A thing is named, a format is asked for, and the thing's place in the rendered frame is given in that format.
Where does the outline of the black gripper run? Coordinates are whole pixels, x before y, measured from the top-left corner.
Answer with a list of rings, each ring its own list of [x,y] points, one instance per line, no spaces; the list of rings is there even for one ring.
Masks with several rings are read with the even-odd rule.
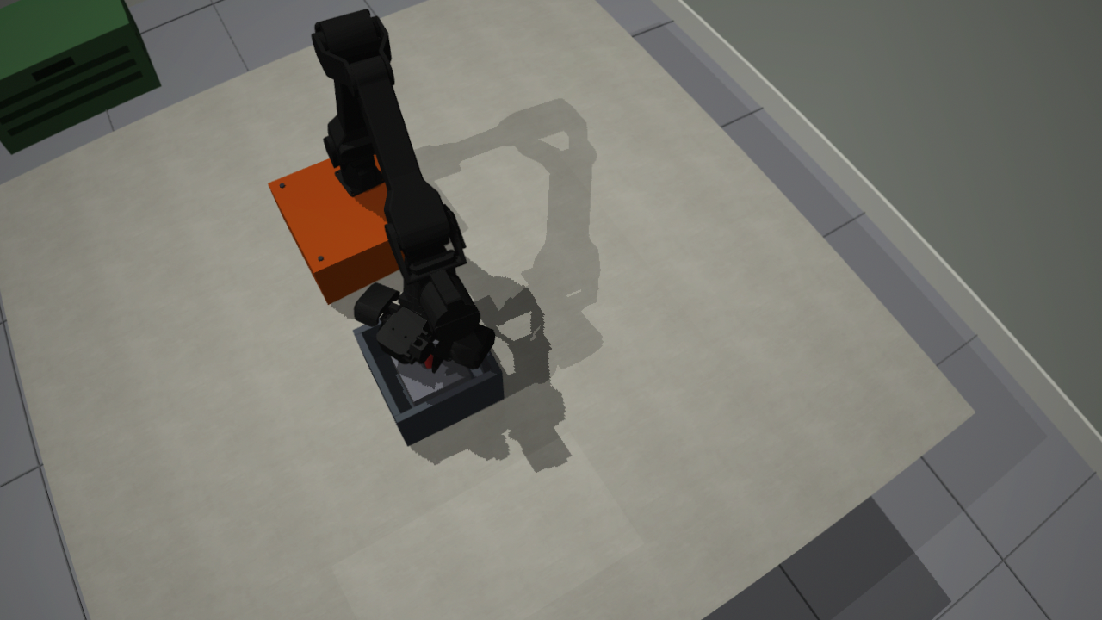
[[[396,289],[389,289],[381,285],[378,282],[372,283],[372,285],[363,293],[361,298],[356,300],[354,305],[354,318],[355,320],[361,322],[364,325],[377,326],[379,323],[379,317],[381,317],[381,328],[383,323],[386,323],[391,315],[398,312],[400,305],[396,305],[393,301],[399,300],[400,305],[410,307],[411,311],[415,313],[423,313],[424,308],[418,304],[418,300],[411,297],[403,289],[403,293]],[[381,330],[378,329],[378,331]],[[437,339],[436,339],[437,340]],[[446,342],[443,340],[437,340],[436,348],[430,353],[433,357],[432,372],[436,373],[437,368],[443,363],[443,360],[451,362],[454,360],[457,365],[464,366],[471,370],[478,369],[480,363],[483,363],[484,358],[487,356],[489,350],[491,350],[493,341],[495,341],[495,333],[491,328],[486,328],[480,325],[466,335],[465,338],[461,340]]]

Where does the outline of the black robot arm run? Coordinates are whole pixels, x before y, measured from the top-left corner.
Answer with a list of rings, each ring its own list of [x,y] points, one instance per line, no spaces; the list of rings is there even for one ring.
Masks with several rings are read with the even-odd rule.
[[[359,10],[316,22],[314,31],[318,63],[335,84],[336,116],[323,138],[334,168],[341,166],[335,177],[352,197],[385,182],[388,243],[403,289],[424,308],[415,313],[400,305],[375,340],[401,363],[424,365],[436,339],[457,341],[479,326],[479,308],[455,273],[466,263],[464,237],[455,214],[418,168],[381,18]],[[455,251],[446,250],[449,239]]]

